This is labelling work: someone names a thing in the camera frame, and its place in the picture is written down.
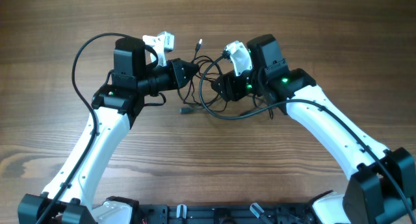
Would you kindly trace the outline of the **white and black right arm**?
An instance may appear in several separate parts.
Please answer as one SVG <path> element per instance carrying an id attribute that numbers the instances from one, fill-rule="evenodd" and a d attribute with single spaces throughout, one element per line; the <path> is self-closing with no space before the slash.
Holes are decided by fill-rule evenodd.
<path id="1" fill-rule="evenodd" d="M 280 109 L 304 126 L 334 157 L 348 185 L 311 203 L 318 223 L 392 223 L 415 219 L 415 161 L 404 148 L 390 150 L 346 117 L 315 79 L 290 69 L 270 34 L 247 43 L 231 42 L 222 57 L 233 70 L 220 75 L 212 89 L 225 101 L 247 95 L 264 97 L 266 108 Z"/>

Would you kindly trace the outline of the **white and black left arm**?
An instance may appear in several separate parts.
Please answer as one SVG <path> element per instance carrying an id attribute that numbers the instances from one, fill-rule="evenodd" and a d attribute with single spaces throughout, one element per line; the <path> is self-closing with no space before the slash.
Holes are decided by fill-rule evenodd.
<path id="1" fill-rule="evenodd" d="M 157 97 L 187 85 L 198 66 L 176 58 L 174 35 L 134 38 L 119 34 L 114 67 L 85 105 L 90 113 L 84 131 L 59 173 L 40 195 L 27 194 L 18 206 L 20 223 L 144 223 L 134 199 L 110 197 L 92 206 L 98 183 L 111 156 L 131 130 L 147 95 Z"/>

